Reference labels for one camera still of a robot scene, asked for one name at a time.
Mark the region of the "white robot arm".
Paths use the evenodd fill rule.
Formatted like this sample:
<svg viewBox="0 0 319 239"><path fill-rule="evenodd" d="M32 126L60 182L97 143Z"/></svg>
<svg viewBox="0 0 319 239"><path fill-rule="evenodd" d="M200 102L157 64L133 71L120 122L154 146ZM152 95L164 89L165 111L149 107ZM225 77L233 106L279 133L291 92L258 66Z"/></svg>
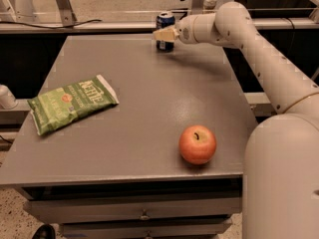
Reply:
<svg viewBox="0 0 319 239"><path fill-rule="evenodd" d="M242 239L319 239L319 86L258 32L238 2L187 16L154 37L239 50L275 111L245 149Z"/></svg>

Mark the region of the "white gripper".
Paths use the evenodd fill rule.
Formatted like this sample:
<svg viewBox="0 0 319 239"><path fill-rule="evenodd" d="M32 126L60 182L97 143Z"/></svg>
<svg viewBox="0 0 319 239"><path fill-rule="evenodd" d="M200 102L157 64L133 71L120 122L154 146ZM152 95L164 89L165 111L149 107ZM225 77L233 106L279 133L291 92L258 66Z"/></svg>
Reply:
<svg viewBox="0 0 319 239"><path fill-rule="evenodd" d="M157 41L173 43L179 38L185 44L201 43L198 32L198 15L186 16L179 20L175 26L168 26L153 32Z"/></svg>

